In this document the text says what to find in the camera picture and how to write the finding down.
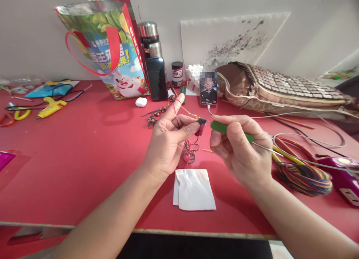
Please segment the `pink plastic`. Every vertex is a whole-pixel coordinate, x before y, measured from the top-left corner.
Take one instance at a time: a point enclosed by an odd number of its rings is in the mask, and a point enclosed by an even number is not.
[[[15,157],[14,154],[0,152],[0,171]]]
[[[359,163],[354,159],[344,157],[330,157],[319,159],[318,163],[332,167],[339,167],[349,170],[357,170],[358,173],[346,172],[343,170],[320,167],[332,175],[333,186],[339,194],[354,208],[359,208]]]

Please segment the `smartphone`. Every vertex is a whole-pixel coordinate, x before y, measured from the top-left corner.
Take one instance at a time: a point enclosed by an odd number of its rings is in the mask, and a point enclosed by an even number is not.
[[[217,73],[202,72],[200,74],[200,103],[202,105],[217,104]]]
[[[161,57],[146,59],[146,70],[153,101],[168,99],[165,61]]]

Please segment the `brown handbag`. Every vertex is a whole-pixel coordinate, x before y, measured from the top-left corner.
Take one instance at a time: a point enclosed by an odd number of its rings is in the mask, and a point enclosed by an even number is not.
[[[316,79],[287,76],[239,62],[216,71],[219,90],[235,106],[275,114],[313,112],[327,119],[359,122],[355,98]],[[316,118],[308,113],[293,115]]]

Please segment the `green crochet hook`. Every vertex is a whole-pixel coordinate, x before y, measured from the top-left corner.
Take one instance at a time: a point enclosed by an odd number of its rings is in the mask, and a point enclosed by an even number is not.
[[[215,130],[215,131],[221,132],[222,134],[227,134],[227,128],[228,128],[228,126],[225,125],[225,124],[222,124],[222,123],[220,123],[220,122],[218,122],[218,121],[212,121],[212,123],[211,123],[211,128],[212,128],[213,130]],[[253,137],[252,135],[246,134],[246,133],[245,133],[245,135],[246,135],[246,138],[248,139],[249,143],[253,143],[253,144],[255,144],[255,145],[259,146],[259,147],[262,147],[262,148],[264,148],[264,149],[266,149],[266,150],[268,150],[268,151],[274,152],[275,154],[278,154],[278,155],[280,155],[280,156],[283,157],[282,154],[280,154],[280,153],[278,153],[278,152],[276,152],[276,151],[274,151],[274,150],[272,150],[272,149],[269,149],[269,148],[267,148],[267,147],[264,147],[264,146],[262,146],[262,145],[259,145],[258,143],[255,143],[255,142],[254,142],[254,137]]]
[[[215,131],[221,132],[222,134],[227,134],[227,128],[228,126],[225,124],[222,124],[218,121],[212,121],[211,128]],[[245,134],[246,138],[248,139],[249,143],[252,143],[254,141],[254,137],[249,134]]]

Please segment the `cartoon rabbit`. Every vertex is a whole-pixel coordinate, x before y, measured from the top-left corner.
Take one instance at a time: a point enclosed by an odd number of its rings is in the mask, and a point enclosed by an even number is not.
[[[147,92],[146,89],[141,87],[139,77],[129,77],[122,75],[120,70],[113,72],[113,87],[118,90],[123,97],[136,97]]]

